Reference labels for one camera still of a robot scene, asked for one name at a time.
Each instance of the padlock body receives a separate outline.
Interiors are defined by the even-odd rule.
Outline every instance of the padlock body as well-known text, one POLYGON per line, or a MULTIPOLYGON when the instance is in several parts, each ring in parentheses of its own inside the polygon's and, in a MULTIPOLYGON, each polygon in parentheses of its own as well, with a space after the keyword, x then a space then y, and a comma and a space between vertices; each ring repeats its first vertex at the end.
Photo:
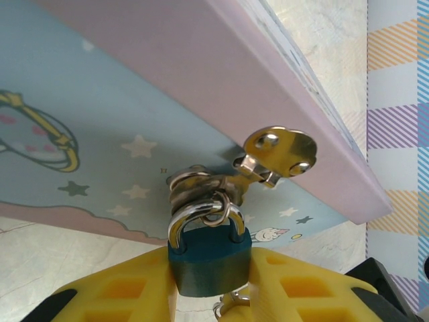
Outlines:
POLYGON ((248 282, 251 237, 229 239, 230 227, 203 227, 183 233, 186 251, 175 254, 168 244, 168 260, 178 291, 185 297, 213 297, 235 290, 248 282))

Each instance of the dark star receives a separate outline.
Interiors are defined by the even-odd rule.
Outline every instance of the dark star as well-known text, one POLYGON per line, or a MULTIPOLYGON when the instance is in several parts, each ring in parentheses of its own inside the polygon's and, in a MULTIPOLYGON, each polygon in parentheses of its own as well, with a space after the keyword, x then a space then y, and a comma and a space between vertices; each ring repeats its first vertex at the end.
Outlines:
POLYGON ((304 218, 301 218, 301 219, 297 219, 296 220, 296 224, 299 224, 299 223, 306 223, 307 221, 309 221, 309 220, 311 220, 312 218, 310 218, 310 216, 307 216, 307 217, 304 217, 304 218))
POLYGON ((68 195, 70 197, 74 196, 87 196, 86 189, 89 188, 89 186, 80 186, 79 184, 76 184, 74 181, 68 181, 67 186, 60 186, 58 187, 58 190, 66 191, 68 192, 68 195))

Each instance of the blue padlock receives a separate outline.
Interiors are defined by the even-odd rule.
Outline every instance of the blue padlock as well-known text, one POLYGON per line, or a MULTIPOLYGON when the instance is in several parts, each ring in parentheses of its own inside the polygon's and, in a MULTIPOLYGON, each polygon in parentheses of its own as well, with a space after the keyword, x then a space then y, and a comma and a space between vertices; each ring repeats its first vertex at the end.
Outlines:
POLYGON ((229 204, 229 226, 185 231, 185 226, 207 215, 218 215, 221 201, 194 201, 179 209, 168 227, 168 260, 178 291, 185 297, 213 297, 248 282, 251 237, 238 207, 229 204))

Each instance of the silver shackle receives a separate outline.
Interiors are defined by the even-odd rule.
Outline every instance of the silver shackle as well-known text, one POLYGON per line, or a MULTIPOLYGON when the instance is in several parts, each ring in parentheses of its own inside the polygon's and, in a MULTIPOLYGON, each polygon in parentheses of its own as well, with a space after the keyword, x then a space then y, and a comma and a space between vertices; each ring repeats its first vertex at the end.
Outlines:
POLYGON ((230 221, 230 239, 232 242, 240 243, 243 241, 245 233, 244 217, 239 208, 233 203, 225 205, 222 201, 215 199, 203 199, 193 201, 181 209, 177 210, 168 225, 168 241, 177 254, 183 254, 186 251, 186 244, 182 238, 183 229, 191 221, 203 218, 207 215, 223 215, 225 207, 229 208, 230 221))

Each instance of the white star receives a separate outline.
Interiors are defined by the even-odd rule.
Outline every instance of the white star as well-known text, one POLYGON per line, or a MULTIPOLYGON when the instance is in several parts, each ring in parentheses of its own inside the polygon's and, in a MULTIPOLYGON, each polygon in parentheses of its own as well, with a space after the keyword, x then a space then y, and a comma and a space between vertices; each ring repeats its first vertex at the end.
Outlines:
POLYGON ((279 213, 281 214, 280 217, 290 217, 296 211, 298 211, 298 210, 293 208, 293 207, 290 207, 288 210, 280 211, 279 213))
POLYGON ((112 213, 115 217, 116 216, 128 216, 128 211, 130 211, 131 208, 125 208, 120 205, 116 205, 115 208, 109 209, 107 212, 112 213))
POLYGON ((250 221, 254 218, 254 216, 245 215, 244 216, 244 223, 250 223, 250 221))
POLYGON ((84 39, 82 41, 82 48, 86 52, 92 52, 95 48, 93 44, 91 44, 88 40, 84 39))
POLYGON ((130 190, 123 191, 122 193, 124 195, 129 195, 130 199, 135 199, 135 198, 145 199, 146 194, 149 191, 150 191, 150 189, 143 189, 138 184, 135 184, 135 185, 133 185, 133 188, 131 188, 130 190))
POLYGON ((145 156, 146 158, 152 157, 150 150, 158 143, 148 142, 143 139, 143 136, 137 135, 131 143, 121 144, 121 147, 131 151, 131 157, 145 156))
POLYGON ((281 179, 277 182, 277 184, 275 185, 274 188, 268 188, 267 186, 265 186, 263 189, 264 190, 276 190, 279 187, 279 185, 281 185, 282 183, 285 183, 285 181, 286 181, 285 179, 281 179))

